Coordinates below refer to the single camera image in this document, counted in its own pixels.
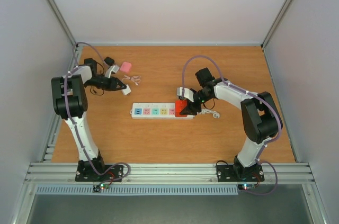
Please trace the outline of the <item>white power strip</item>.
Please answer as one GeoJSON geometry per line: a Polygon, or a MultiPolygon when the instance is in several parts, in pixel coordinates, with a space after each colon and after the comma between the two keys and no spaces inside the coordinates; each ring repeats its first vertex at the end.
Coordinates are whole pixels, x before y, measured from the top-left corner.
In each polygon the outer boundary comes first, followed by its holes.
{"type": "Polygon", "coordinates": [[[133,103],[130,111],[133,119],[143,120],[192,120],[193,115],[175,116],[175,103],[133,103]]]}

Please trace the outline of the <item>black plug adapter with cable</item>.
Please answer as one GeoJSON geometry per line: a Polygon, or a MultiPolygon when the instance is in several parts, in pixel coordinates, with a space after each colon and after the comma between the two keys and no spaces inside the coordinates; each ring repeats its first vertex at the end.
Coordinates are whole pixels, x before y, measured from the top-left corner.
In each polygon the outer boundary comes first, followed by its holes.
{"type": "Polygon", "coordinates": [[[95,60],[93,61],[93,77],[88,81],[88,86],[90,86],[90,92],[94,95],[98,95],[101,96],[104,94],[104,90],[99,89],[96,87],[96,83],[97,83],[97,77],[98,76],[105,76],[105,72],[106,70],[112,66],[112,65],[116,65],[115,64],[115,60],[110,58],[110,57],[106,57],[103,60],[103,64],[99,64],[98,62],[96,62],[95,60]]]}

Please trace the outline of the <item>white charger with pink cable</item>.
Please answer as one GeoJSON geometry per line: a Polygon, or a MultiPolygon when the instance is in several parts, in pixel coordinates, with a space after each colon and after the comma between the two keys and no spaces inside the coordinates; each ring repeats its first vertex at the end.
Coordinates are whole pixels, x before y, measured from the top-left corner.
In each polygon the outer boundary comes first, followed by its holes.
{"type": "Polygon", "coordinates": [[[131,84],[134,84],[136,86],[140,84],[141,76],[140,75],[137,75],[137,76],[124,75],[121,81],[126,85],[126,88],[122,90],[123,95],[126,96],[132,92],[130,88],[131,84]]]}

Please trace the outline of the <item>red cube socket adapter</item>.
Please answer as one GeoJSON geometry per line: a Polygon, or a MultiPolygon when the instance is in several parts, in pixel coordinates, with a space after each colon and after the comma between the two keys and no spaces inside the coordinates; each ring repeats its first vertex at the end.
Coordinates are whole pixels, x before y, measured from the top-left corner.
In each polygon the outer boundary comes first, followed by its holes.
{"type": "Polygon", "coordinates": [[[187,114],[181,114],[181,112],[187,107],[187,100],[176,100],[174,105],[174,115],[176,118],[187,117],[187,114]]]}

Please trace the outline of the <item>pink cube socket adapter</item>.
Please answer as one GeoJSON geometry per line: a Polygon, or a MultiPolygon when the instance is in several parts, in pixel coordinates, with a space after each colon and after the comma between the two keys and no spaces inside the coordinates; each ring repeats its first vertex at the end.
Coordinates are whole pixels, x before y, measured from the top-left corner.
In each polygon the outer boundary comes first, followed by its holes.
{"type": "Polygon", "coordinates": [[[129,73],[132,69],[132,63],[124,61],[121,66],[120,66],[120,71],[124,72],[124,73],[129,73]]]}

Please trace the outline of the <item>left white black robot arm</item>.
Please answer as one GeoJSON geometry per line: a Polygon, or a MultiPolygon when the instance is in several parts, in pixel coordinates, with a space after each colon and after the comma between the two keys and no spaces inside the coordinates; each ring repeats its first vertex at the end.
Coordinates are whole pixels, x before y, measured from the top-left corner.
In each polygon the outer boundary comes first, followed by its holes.
{"type": "Polygon", "coordinates": [[[112,178],[113,170],[104,163],[87,122],[88,100],[85,87],[96,87],[105,92],[122,91],[130,93],[128,85],[112,76],[118,66],[112,65],[107,72],[97,72],[98,62],[87,58],[76,65],[65,76],[51,80],[52,101],[55,113],[68,125],[78,150],[78,166],[75,181],[102,181],[112,178]]]}

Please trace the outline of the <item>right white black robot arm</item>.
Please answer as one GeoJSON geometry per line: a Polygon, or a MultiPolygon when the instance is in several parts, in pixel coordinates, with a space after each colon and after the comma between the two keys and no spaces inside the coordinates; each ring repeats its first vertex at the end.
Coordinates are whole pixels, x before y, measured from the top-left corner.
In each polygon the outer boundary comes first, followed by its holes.
{"type": "Polygon", "coordinates": [[[283,127],[272,95],[268,92],[252,93],[225,78],[214,78],[208,68],[199,70],[195,76],[200,90],[177,88],[178,98],[187,101],[180,114],[197,115],[211,99],[225,101],[241,110],[246,139],[234,158],[233,174],[237,180],[245,180],[258,167],[264,148],[283,127]]]}

